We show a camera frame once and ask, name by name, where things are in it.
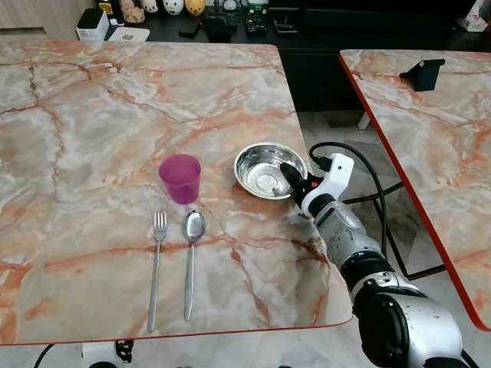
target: bowl rim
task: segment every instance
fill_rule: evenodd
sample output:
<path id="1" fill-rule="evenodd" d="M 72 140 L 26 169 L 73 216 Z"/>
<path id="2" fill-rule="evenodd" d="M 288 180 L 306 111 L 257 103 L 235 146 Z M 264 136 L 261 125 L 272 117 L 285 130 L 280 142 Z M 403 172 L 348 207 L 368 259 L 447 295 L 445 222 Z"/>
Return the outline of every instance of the bowl rim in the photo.
<path id="1" fill-rule="evenodd" d="M 302 157 L 292 148 L 288 147 L 288 146 L 285 146 L 284 144 L 281 144 L 281 143 L 276 143 L 276 142 L 259 142 L 259 143 L 253 143 L 253 144 L 250 144 L 248 145 L 247 147 L 244 147 L 236 156 L 236 159 L 234 159 L 233 161 L 233 173 L 236 177 L 236 180 L 239 182 L 240 186 L 242 188 L 244 188 L 247 192 L 253 194 L 254 196 L 256 197 L 259 197 L 259 198 L 264 198 L 264 199 L 273 199 L 273 200 L 277 200 L 277 199 L 287 199 L 289 197 L 292 196 L 291 193 L 289 194 L 285 194 L 285 195 L 281 195 L 279 197 L 268 197 L 268 196 L 263 196 L 262 194 L 259 194 L 257 192 L 254 192 L 253 190 L 249 189 L 246 185 L 244 185 L 244 183 L 242 182 L 242 180 L 239 178 L 239 174 L 237 173 L 237 162 L 239 161 L 239 157 L 247 150 L 250 150 L 251 148 L 253 147 L 256 147 L 256 146 L 278 146 L 280 148 L 283 148 L 283 149 L 287 149 L 289 150 L 290 152 L 292 152 L 295 156 L 297 156 L 298 159 L 300 159 L 300 162 L 302 163 L 302 167 L 304 168 L 304 172 L 302 173 L 302 177 L 304 179 L 307 179 L 307 174 L 308 174 L 308 168 L 307 168 L 307 165 L 305 164 L 305 161 L 302 159 Z"/>

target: black phone stand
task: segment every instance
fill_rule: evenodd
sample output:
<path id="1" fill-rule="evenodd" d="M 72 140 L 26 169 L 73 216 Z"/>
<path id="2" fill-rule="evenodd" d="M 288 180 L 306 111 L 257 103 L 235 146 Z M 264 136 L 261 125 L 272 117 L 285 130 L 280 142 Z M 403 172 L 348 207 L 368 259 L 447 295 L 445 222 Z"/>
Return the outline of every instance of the black phone stand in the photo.
<path id="1" fill-rule="evenodd" d="M 406 73 L 399 74 L 416 92 L 434 90 L 437 84 L 440 66 L 445 64 L 444 59 L 422 60 Z"/>

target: robotic arm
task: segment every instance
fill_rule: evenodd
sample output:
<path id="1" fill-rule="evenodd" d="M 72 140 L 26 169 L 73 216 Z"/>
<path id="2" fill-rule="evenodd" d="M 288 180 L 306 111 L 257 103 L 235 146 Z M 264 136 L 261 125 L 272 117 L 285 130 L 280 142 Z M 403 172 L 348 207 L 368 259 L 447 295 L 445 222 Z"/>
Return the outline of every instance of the robotic arm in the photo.
<path id="1" fill-rule="evenodd" d="M 348 285 L 359 320 L 362 349 L 376 366 L 466 368 L 460 329 L 448 310 L 408 284 L 389 265 L 379 244 L 338 197 L 348 186 L 353 159 L 334 153 L 324 178 L 281 171 L 293 199 L 327 245 L 327 256 Z"/>

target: cable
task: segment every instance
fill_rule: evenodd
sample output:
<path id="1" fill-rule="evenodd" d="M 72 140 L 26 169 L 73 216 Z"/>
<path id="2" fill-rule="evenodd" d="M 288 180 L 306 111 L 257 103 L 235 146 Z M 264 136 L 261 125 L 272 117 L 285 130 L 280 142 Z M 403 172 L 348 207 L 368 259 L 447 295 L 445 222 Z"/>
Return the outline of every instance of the cable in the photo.
<path id="1" fill-rule="evenodd" d="M 462 358 L 466 361 L 467 364 L 469 364 L 470 368 L 479 368 L 477 363 L 473 360 L 473 358 L 470 357 L 470 355 L 462 349 Z"/>
<path id="2" fill-rule="evenodd" d="M 47 345 L 43 351 L 41 351 L 41 354 L 39 354 L 38 360 L 36 360 L 36 363 L 34 364 L 34 368 L 39 368 L 39 364 L 41 364 L 41 361 L 43 360 L 44 356 L 46 353 L 54 346 L 53 343 L 50 343 Z"/>
<path id="3" fill-rule="evenodd" d="M 395 184 L 393 186 L 390 186 L 387 189 L 384 189 L 384 191 L 382 193 L 384 194 L 384 196 L 386 196 L 387 194 L 391 194 L 392 192 L 395 192 L 396 190 L 398 190 L 399 188 L 402 188 L 403 186 L 404 186 L 404 184 L 402 182 L 399 182 L 398 184 Z M 350 205 L 352 203 L 366 202 L 366 201 L 371 201 L 373 199 L 379 199 L 379 198 L 380 198 L 380 195 L 378 193 L 374 193 L 374 194 L 366 195 L 363 197 L 345 199 L 343 201 L 343 203 L 345 205 Z"/>
<path id="4" fill-rule="evenodd" d="M 347 149 L 348 151 L 351 151 L 356 156 L 358 156 L 358 158 L 363 162 L 363 164 L 367 167 L 368 171 L 370 172 L 371 177 L 374 180 L 375 186 L 377 187 L 378 196 L 379 196 L 379 199 L 381 201 L 381 211 L 382 211 L 381 251 L 382 251 L 382 254 L 384 255 L 384 257 L 387 257 L 387 206 L 385 205 L 384 191 L 382 190 L 381 182 L 378 180 L 377 173 L 375 172 L 372 165 L 368 162 L 367 158 L 360 151 L 358 151 L 356 148 L 354 148 L 353 146 L 350 146 L 349 144 L 346 144 L 346 143 L 321 142 L 321 143 L 315 144 L 308 151 L 308 155 L 310 156 L 310 158 L 315 163 L 318 163 L 319 160 L 321 159 L 321 157 L 314 156 L 314 151 L 319 147 L 326 147 L 326 146 L 341 147 L 341 148 Z"/>

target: spoon handle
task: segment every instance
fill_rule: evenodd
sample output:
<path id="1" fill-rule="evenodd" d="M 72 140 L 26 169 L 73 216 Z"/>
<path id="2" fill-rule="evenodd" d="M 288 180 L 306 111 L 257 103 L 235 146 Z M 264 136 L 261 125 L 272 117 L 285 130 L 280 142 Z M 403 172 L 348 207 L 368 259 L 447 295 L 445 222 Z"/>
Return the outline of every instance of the spoon handle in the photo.
<path id="1" fill-rule="evenodd" d="M 150 292 L 150 307 L 148 309 L 148 332 L 155 330 L 155 319 L 157 315 L 157 289 L 159 284 L 159 265 L 160 265 L 160 241 L 155 245 L 155 255 L 153 255 L 153 275 L 152 288 Z"/>
<path id="2" fill-rule="evenodd" d="M 184 320 L 191 318 L 194 298 L 194 241 L 189 243 L 186 269 L 186 286 L 184 289 Z"/>

